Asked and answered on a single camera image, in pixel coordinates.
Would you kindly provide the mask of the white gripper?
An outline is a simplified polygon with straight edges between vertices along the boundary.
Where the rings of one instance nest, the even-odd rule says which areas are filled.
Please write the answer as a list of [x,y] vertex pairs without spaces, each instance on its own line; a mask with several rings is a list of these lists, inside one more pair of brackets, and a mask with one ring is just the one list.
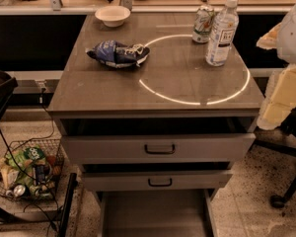
[[280,72],[273,72],[267,82],[265,99],[258,117],[258,127],[273,130],[280,126],[296,108],[296,4],[278,23],[259,38],[257,47],[277,49],[277,56],[289,64]]

